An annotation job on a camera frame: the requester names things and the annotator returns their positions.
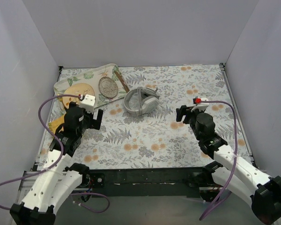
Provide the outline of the white gaming headphones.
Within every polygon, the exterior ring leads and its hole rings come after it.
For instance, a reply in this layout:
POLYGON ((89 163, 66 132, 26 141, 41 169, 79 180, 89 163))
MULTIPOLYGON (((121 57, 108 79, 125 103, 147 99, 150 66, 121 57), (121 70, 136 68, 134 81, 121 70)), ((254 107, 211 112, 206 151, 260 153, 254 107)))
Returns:
POLYGON ((142 116, 144 114, 149 114, 155 110, 160 104, 159 101, 160 94, 158 93, 158 88, 154 90, 147 87, 138 87, 134 90, 129 91, 124 97, 124 107, 133 116, 142 116), (138 94, 138 108, 132 109, 129 105, 134 94, 138 94))

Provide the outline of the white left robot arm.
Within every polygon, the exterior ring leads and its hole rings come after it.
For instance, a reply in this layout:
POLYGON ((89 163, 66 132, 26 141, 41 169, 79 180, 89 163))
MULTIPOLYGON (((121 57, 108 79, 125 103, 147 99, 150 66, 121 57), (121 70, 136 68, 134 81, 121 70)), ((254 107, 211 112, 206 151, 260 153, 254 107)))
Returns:
POLYGON ((18 225, 52 225, 63 202, 77 187, 90 183, 89 167, 70 164, 81 138, 87 129, 99 130, 103 117, 99 109, 86 102, 70 103, 64 122, 55 131, 44 168, 20 204, 13 204, 10 215, 18 225))

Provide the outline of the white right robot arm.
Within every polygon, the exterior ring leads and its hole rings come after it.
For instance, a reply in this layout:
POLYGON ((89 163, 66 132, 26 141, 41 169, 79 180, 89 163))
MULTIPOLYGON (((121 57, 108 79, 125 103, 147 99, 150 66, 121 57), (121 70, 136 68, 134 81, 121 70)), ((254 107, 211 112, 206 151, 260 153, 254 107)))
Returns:
POLYGON ((176 109, 176 121, 190 125, 202 152, 213 159, 203 168, 203 182, 237 195, 262 223, 272 225, 281 218, 281 177, 271 177, 237 156, 215 132, 213 117, 205 112, 208 103, 176 109))

